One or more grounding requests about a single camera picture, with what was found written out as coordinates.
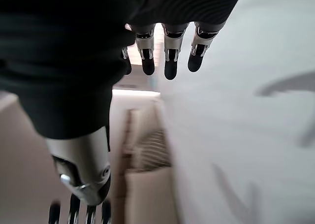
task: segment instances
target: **silver metal casing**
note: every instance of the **silver metal casing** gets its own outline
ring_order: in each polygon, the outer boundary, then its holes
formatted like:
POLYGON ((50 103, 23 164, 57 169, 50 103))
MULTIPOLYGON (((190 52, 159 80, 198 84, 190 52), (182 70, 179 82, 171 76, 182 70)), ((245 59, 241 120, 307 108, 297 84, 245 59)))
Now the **silver metal casing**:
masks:
POLYGON ((99 190, 110 179, 105 127, 74 139, 46 141, 61 181, 88 205, 100 204, 106 197, 99 190))

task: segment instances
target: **white wall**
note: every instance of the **white wall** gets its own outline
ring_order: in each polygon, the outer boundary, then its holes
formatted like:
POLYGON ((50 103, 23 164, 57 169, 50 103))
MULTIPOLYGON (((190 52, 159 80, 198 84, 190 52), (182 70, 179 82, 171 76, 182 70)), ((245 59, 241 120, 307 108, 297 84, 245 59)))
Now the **white wall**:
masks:
POLYGON ((184 223, 315 222, 314 11, 240 0, 197 73, 189 26, 159 83, 184 223))
MULTIPOLYGON (((111 158, 122 141, 126 109, 151 102, 154 96, 114 95, 110 112, 111 158)), ((0 223, 48 222, 52 200, 61 201, 61 221, 66 223, 70 192, 59 181, 43 139, 37 135, 15 96, 0 100, 0 223)), ((80 223, 86 209, 82 205, 80 223)), ((97 209, 100 223, 100 207, 97 209)))

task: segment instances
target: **black rubber fingertip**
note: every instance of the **black rubber fingertip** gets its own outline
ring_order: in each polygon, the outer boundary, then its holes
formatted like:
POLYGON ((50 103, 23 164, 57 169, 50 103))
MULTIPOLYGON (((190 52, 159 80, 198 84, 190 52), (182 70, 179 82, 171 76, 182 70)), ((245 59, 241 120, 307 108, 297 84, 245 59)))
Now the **black rubber fingertip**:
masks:
POLYGON ((152 75, 155 69, 154 60, 153 59, 142 60, 142 69, 146 75, 152 75))
POLYGON ((105 200, 102 204, 102 224, 108 224, 111 217, 111 205, 109 200, 105 200))
POLYGON ((49 209, 48 224, 58 223, 59 216, 60 216, 60 203, 58 201, 53 201, 49 209))
POLYGON ((164 75, 168 80, 173 80, 177 74, 177 62, 165 61, 164 75))
POLYGON ((201 67, 202 59, 203 59, 203 57, 194 56, 194 55, 190 54, 189 60, 188 60, 188 69, 191 72, 198 71, 201 67))
POLYGON ((75 212, 80 209, 80 199, 74 194, 71 195, 70 199, 70 212, 75 212))

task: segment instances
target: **robotic finger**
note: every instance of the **robotic finger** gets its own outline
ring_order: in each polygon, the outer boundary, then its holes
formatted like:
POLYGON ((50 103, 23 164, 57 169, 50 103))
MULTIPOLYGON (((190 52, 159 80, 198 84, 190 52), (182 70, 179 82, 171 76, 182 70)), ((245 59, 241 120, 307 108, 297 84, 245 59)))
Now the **robotic finger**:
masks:
POLYGON ((195 35, 191 44, 191 53, 188 61, 188 69, 191 72, 196 72, 200 69, 203 56, 210 47, 214 37, 224 26, 224 23, 220 25, 210 25, 202 22, 195 22, 195 25, 195 35))
POLYGON ((60 204, 58 202, 53 202, 49 209, 49 219, 48 224, 59 224, 60 216, 60 204))
POLYGON ((143 72, 152 75, 155 70, 154 51, 154 27, 155 24, 146 26, 130 25, 132 31, 136 32, 136 44, 142 59, 143 72))
POLYGON ((132 71, 132 67, 131 67, 131 62, 129 59, 127 47, 122 49, 122 58, 125 60, 125 62, 127 64, 127 71, 126 71, 125 75, 129 75, 132 71))
MULTIPOLYGON (((70 199, 70 210, 67 224, 78 224, 79 223, 79 210, 80 210, 80 199, 78 199, 75 195, 71 195, 70 199)), ((95 224, 95 214, 96 214, 96 206, 88 205, 85 224, 95 224)), ((60 204, 54 201, 50 205, 49 210, 49 220, 48 224, 59 224, 60 218, 60 204)), ((110 224, 111 223, 111 205, 108 200, 105 200, 102 204, 102 224, 110 224)))
POLYGON ((165 69, 164 75, 168 80, 177 74, 177 60, 181 51, 183 37, 188 23, 182 25, 162 24, 164 28, 165 69))
POLYGON ((75 195, 72 194, 71 199, 70 199, 68 224, 78 224, 79 210, 80 210, 80 200, 75 195))

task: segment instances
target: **robotic hand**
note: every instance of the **robotic hand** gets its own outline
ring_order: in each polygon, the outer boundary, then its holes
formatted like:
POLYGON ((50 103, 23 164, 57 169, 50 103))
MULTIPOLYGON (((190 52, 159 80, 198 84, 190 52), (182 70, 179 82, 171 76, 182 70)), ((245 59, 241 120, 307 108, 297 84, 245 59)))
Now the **robotic hand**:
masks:
POLYGON ((195 22, 188 67, 197 71, 236 2, 0 0, 0 88, 19 96, 72 193, 88 205, 107 196, 109 109, 112 86, 131 72, 126 47, 136 41, 152 75, 154 26, 162 23, 171 80, 185 30, 195 22))

